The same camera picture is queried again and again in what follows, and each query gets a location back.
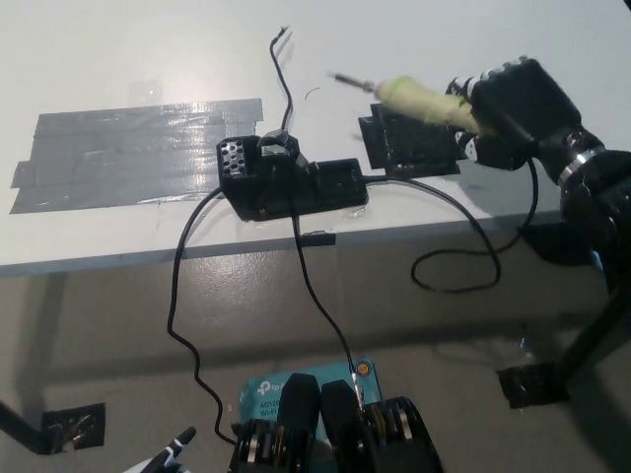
black cable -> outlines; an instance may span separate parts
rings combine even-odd
[[[269,44],[269,53],[272,56],[272,61],[274,63],[274,67],[276,68],[276,74],[278,75],[278,80],[283,86],[283,90],[285,91],[285,95],[287,96],[287,106],[285,108],[285,113],[283,115],[283,121],[281,124],[282,129],[285,131],[287,131],[287,127],[289,125],[289,116],[291,115],[291,112],[294,108],[294,101],[292,99],[292,94],[289,91],[289,87],[287,86],[287,82],[285,82],[283,71],[281,70],[280,65],[278,64],[278,58],[276,57],[276,54],[274,53],[274,45],[283,36],[283,34],[285,34],[286,31],[287,31],[287,28],[285,27],[281,28],[278,36],[274,37],[272,39],[272,42]],[[303,244],[301,242],[300,218],[294,207],[294,201],[293,201],[291,188],[287,189],[287,198],[289,202],[289,213],[292,219],[292,227],[294,229],[294,242],[296,243],[296,250],[298,251],[298,258],[300,259],[300,266],[303,271],[303,278],[305,279],[305,286],[307,286],[307,290],[309,291],[309,294],[312,297],[312,300],[314,301],[315,306],[319,309],[322,315],[324,315],[324,318],[326,318],[326,321],[331,325],[331,327],[333,327],[333,330],[335,330],[335,333],[337,334],[337,337],[339,338],[339,341],[342,343],[342,347],[344,348],[344,353],[346,354],[346,359],[348,361],[349,371],[351,373],[354,373],[355,366],[353,365],[353,357],[351,356],[351,350],[348,347],[348,343],[346,342],[346,337],[344,337],[344,334],[340,330],[337,323],[335,323],[335,320],[333,320],[333,317],[330,316],[330,314],[326,311],[322,303],[317,298],[317,294],[314,291],[314,287],[312,286],[312,282],[309,278],[309,272],[307,271],[307,263],[305,262],[305,254],[303,253]]]
[[[530,204],[530,209],[528,210],[526,218],[524,222],[522,223],[522,225],[520,226],[520,230],[525,229],[528,225],[530,225],[530,222],[532,222],[532,219],[534,218],[534,214],[536,212],[538,199],[539,199],[539,181],[536,174],[536,168],[534,167],[534,162],[532,161],[532,159],[529,159],[527,160],[527,164],[530,170],[530,175],[532,177],[532,202]],[[393,182],[393,183],[398,183],[398,184],[403,184],[403,185],[409,185],[409,186],[416,187],[422,190],[423,192],[427,192],[430,195],[438,197],[439,199],[453,205],[461,213],[463,213],[463,215],[469,220],[469,222],[473,226],[473,229],[480,235],[480,237],[482,238],[482,241],[484,242],[484,246],[486,247],[486,249],[484,250],[443,248],[443,249],[435,249],[434,251],[430,251],[429,253],[426,253],[418,257],[412,263],[412,267],[410,268],[410,278],[412,279],[414,284],[423,288],[426,291],[431,291],[434,293],[466,294],[466,293],[471,293],[474,291],[490,289],[500,282],[500,280],[502,279],[502,263],[500,262],[500,258],[498,255],[505,251],[508,251],[519,242],[519,240],[522,237],[519,231],[506,244],[500,246],[499,248],[494,248],[493,245],[491,244],[491,240],[489,239],[488,235],[486,234],[486,232],[484,232],[484,230],[480,226],[479,222],[475,219],[475,217],[473,217],[471,213],[468,210],[466,210],[466,208],[462,204],[460,204],[457,200],[455,200],[451,195],[446,194],[445,192],[439,189],[436,189],[435,187],[432,187],[431,185],[427,185],[423,182],[417,182],[411,179],[399,179],[397,177],[388,177],[388,176],[377,176],[377,177],[370,176],[370,177],[365,177],[365,179],[366,179],[367,184],[379,183],[379,182]],[[418,277],[416,276],[416,269],[418,265],[422,263],[423,261],[428,260],[429,258],[433,258],[441,254],[490,256],[491,260],[493,261],[493,265],[495,266],[495,276],[493,280],[489,283],[480,284],[476,286],[469,286],[465,288],[457,288],[457,289],[438,289],[418,279]]]
[[[296,243],[296,249],[298,250],[298,258],[300,259],[300,267],[303,270],[303,278],[305,279],[305,285],[307,286],[307,290],[314,300],[315,306],[319,309],[319,311],[324,315],[324,318],[328,321],[328,323],[333,327],[339,341],[342,343],[342,348],[344,349],[344,353],[346,354],[346,360],[348,361],[348,369],[351,373],[355,372],[355,365],[353,365],[353,357],[351,356],[351,350],[348,347],[348,342],[346,342],[346,337],[340,330],[335,320],[330,316],[330,314],[326,311],[322,303],[317,298],[316,292],[312,286],[311,280],[309,278],[309,273],[307,271],[307,263],[305,262],[305,255],[303,253],[303,244],[301,242],[300,235],[300,222],[298,216],[296,215],[293,205],[291,208],[292,211],[292,227],[294,228],[294,242]]]
[[[208,385],[206,384],[201,377],[199,377],[199,370],[201,368],[201,358],[199,356],[199,352],[195,348],[195,346],[186,340],[184,337],[179,335],[174,331],[174,318],[175,318],[175,309],[177,308],[177,281],[179,280],[179,265],[181,263],[182,255],[184,253],[184,246],[186,245],[186,240],[188,239],[188,234],[190,233],[190,229],[192,228],[195,220],[201,213],[201,211],[206,207],[208,202],[210,202],[213,198],[217,197],[221,193],[221,188],[216,188],[212,192],[210,192],[204,199],[197,204],[195,210],[193,210],[190,217],[188,217],[188,221],[186,225],[184,225],[184,230],[181,232],[181,236],[179,237],[179,241],[177,242],[177,247],[175,248],[175,258],[174,258],[174,272],[171,284],[171,306],[169,308],[169,318],[167,319],[167,332],[173,338],[175,338],[179,343],[185,346],[190,353],[193,354],[193,359],[195,360],[195,368],[193,371],[193,377],[197,384],[199,384],[208,394],[213,396],[215,402],[217,402],[217,418],[215,419],[215,434],[221,440],[226,441],[230,445],[235,445],[236,442],[229,437],[225,436],[219,430],[219,425],[221,424],[221,418],[224,414],[224,404],[221,402],[221,398],[219,395]]]
[[[281,122],[280,127],[287,131],[289,127],[289,117],[294,109],[294,99],[292,99],[292,94],[289,92],[289,87],[287,87],[287,83],[285,82],[285,77],[283,76],[283,71],[280,69],[280,64],[278,64],[278,58],[274,53],[274,46],[279,41],[281,37],[287,32],[289,27],[283,27],[280,29],[280,33],[272,39],[272,42],[269,43],[269,54],[272,56],[272,61],[274,62],[274,67],[276,68],[276,74],[278,75],[278,80],[280,81],[281,86],[283,86],[283,90],[287,95],[287,107],[285,108],[285,113],[283,114],[283,121]]]

gray floor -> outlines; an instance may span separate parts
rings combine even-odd
[[[431,295],[408,280],[423,249],[312,248],[307,259],[356,355],[376,362],[385,397],[416,403],[447,470],[630,471],[631,344],[608,352],[631,324],[573,382],[568,404],[510,410],[495,374],[554,358],[602,303],[598,274],[550,267],[520,246],[492,292]],[[489,266],[448,259],[427,271],[447,285],[488,277]],[[105,447],[37,457],[2,435],[0,471],[120,472],[191,424],[198,436],[182,459],[195,473],[226,471],[216,406],[165,331],[170,276],[166,264],[0,281],[1,399],[34,423],[42,410],[107,408]],[[342,359],[295,252],[187,261],[179,294],[176,328],[224,398],[225,431],[249,377]]]

duct tape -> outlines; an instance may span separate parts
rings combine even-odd
[[[260,99],[41,115],[11,213],[199,199],[219,185],[216,144],[262,116]]]

screwdriver tip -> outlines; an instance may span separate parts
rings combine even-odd
[[[190,441],[193,440],[193,437],[195,437],[195,434],[197,434],[197,430],[191,426],[180,435],[178,435],[175,439],[179,441],[182,445],[188,445]]]
[[[335,81],[346,84],[347,86],[356,87],[358,89],[363,90],[364,92],[373,92],[375,90],[375,84],[371,81],[361,81],[359,79],[354,79],[346,74],[340,74],[338,72],[328,72],[329,77],[332,77]]]

screwdriver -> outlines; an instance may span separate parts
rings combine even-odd
[[[175,463],[177,456],[193,440],[197,431],[189,427],[169,443],[160,453],[153,457],[140,473],[158,473],[169,471],[168,468]]]
[[[411,77],[401,76],[376,84],[345,74],[331,73],[330,76],[341,84],[373,94],[384,106],[402,115],[428,123],[462,127],[476,135],[483,131],[471,114],[468,101],[434,92]]]

